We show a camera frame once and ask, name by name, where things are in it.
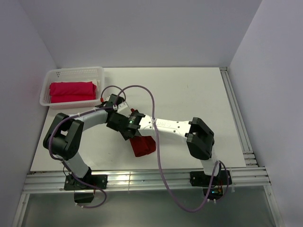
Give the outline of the dark red t shirt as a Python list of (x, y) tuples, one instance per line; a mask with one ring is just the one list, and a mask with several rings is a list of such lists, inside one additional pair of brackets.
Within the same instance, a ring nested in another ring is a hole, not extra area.
[(135, 157), (149, 155), (156, 150), (156, 142), (152, 136), (137, 136), (138, 132), (135, 129), (135, 136), (130, 138), (130, 143)]

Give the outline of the white perforated plastic basket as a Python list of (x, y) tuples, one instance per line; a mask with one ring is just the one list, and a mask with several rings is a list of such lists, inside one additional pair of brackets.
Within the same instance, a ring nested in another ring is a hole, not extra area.
[(105, 87), (102, 67), (56, 69), (47, 72), (40, 105), (52, 109), (90, 107), (100, 104)]

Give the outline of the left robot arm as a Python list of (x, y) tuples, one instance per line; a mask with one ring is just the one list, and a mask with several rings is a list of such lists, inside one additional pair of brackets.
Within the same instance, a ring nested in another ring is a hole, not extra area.
[(119, 105), (126, 99), (111, 94), (93, 109), (67, 115), (58, 113), (44, 140), (43, 147), (49, 151), (52, 159), (58, 160), (69, 171), (68, 182), (74, 182), (81, 189), (96, 188), (91, 168), (79, 154), (82, 133), (94, 126), (108, 123), (109, 118), (117, 112), (114, 104)]

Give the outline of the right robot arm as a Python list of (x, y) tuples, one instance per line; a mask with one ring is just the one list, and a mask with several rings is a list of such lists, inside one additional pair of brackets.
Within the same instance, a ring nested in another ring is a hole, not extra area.
[(171, 121), (153, 119), (151, 116), (139, 112), (123, 113), (125, 117), (120, 132), (127, 137), (160, 136), (174, 141), (181, 141), (187, 145), (192, 157), (199, 159), (204, 169), (205, 180), (209, 184), (216, 184), (222, 177), (216, 155), (213, 153), (214, 132), (206, 123), (197, 117), (190, 121)]

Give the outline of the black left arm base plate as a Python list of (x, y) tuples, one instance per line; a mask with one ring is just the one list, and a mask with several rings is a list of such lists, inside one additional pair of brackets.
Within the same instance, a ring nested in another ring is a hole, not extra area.
[[(107, 175), (91, 175), (80, 179), (86, 184), (93, 185), (100, 189), (106, 189), (107, 187)], [(93, 190), (94, 188), (87, 186), (77, 181), (72, 175), (68, 175), (65, 179), (64, 190), (65, 191), (77, 191), (77, 190)]]

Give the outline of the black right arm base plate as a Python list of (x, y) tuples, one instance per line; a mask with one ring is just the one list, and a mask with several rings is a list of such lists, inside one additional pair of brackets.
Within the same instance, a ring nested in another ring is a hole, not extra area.
[[(190, 172), (190, 183), (192, 186), (208, 187), (211, 180), (210, 175), (205, 175), (203, 171)], [(217, 176), (213, 177), (212, 187), (219, 185), (231, 185), (232, 178), (230, 171), (220, 170)]]

